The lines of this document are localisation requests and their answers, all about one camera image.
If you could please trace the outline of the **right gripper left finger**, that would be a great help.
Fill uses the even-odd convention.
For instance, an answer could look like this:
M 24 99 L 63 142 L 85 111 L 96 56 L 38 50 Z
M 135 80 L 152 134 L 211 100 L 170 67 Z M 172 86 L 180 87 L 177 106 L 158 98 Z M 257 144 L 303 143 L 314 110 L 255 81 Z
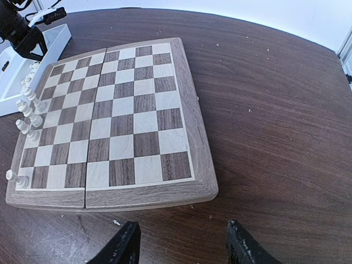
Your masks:
M 138 264 L 140 258 L 141 229 L 138 222 L 128 221 L 87 263 Z

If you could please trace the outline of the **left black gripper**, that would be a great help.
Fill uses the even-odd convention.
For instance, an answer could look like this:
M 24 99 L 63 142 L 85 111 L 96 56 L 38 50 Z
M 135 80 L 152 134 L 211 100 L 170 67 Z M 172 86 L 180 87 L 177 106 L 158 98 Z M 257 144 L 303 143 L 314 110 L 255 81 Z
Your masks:
M 19 14 L 31 1 L 1 1 L 1 38 L 23 58 L 41 61 L 47 53 L 42 32 Z

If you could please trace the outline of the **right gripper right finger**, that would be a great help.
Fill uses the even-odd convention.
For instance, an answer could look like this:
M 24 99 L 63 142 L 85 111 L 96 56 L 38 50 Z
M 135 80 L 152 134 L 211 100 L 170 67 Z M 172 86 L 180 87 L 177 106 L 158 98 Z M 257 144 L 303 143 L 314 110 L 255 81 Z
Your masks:
M 237 220 L 230 220 L 228 222 L 226 246 L 228 263 L 281 264 Z

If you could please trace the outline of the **white chess piece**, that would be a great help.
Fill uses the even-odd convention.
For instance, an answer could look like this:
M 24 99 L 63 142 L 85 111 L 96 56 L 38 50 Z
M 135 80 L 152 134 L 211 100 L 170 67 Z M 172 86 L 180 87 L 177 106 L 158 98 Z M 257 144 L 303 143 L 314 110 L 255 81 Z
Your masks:
M 40 138 L 40 132 L 38 130 L 33 130 L 28 124 L 23 120 L 16 120 L 16 127 L 21 131 L 22 134 L 26 135 L 31 142 L 37 142 Z
M 46 104 L 36 97 L 36 93 L 33 91 L 31 87 L 24 85 L 22 87 L 21 92 L 24 96 L 28 98 L 29 101 L 31 101 L 34 104 L 36 110 L 39 113 L 42 113 L 45 110 Z
M 42 125 L 43 123 L 42 117 L 38 114 L 35 114 L 27 102 L 19 99 L 16 101 L 16 106 L 19 112 L 21 112 L 24 115 L 24 117 L 27 117 L 30 119 L 31 124 L 34 127 L 38 128 Z

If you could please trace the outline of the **white chess pawn corner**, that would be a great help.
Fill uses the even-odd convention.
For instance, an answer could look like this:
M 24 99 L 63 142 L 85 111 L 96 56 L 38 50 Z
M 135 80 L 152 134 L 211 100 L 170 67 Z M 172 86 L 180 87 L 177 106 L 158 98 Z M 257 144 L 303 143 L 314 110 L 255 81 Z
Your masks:
M 9 182 L 15 182 L 19 188 L 26 189 L 29 184 L 29 177 L 26 175 L 17 175 L 13 170 L 6 171 L 6 179 Z

